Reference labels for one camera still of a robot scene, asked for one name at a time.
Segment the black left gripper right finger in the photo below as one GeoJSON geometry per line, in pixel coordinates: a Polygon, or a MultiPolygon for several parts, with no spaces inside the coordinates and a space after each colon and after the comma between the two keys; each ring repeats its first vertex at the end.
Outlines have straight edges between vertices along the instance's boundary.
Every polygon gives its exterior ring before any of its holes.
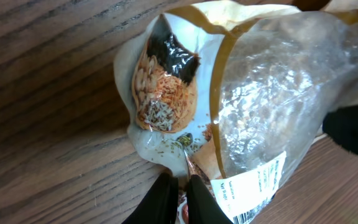
{"type": "Polygon", "coordinates": [[[189,224],[232,224],[198,175],[192,175],[187,186],[189,224]]]}

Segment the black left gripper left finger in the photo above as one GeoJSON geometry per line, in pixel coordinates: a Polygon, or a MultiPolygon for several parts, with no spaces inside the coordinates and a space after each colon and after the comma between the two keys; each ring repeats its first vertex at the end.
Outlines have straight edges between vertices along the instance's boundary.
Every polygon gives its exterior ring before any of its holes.
{"type": "Polygon", "coordinates": [[[137,208],[122,224],[172,224],[176,222],[178,179],[162,173],[137,208]]]}

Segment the beige paper pouch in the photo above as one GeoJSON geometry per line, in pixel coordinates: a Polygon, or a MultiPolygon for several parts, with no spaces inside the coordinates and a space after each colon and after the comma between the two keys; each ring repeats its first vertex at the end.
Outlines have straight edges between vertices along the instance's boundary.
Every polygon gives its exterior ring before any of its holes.
{"type": "Polygon", "coordinates": [[[175,223],[188,223],[192,175],[232,223],[250,223],[324,117],[358,105],[358,1],[171,9],[121,47],[114,78],[135,150],[178,179],[175,223]]]}

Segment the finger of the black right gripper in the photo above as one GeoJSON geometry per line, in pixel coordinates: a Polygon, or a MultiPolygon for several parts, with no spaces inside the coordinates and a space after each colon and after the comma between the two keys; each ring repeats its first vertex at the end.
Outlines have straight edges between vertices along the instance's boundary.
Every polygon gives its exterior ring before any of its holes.
{"type": "Polygon", "coordinates": [[[344,150],[358,155],[358,105],[328,113],[322,130],[344,150]]]}
{"type": "Polygon", "coordinates": [[[331,0],[293,0],[291,4],[301,11],[319,11],[330,1],[331,0]]]}

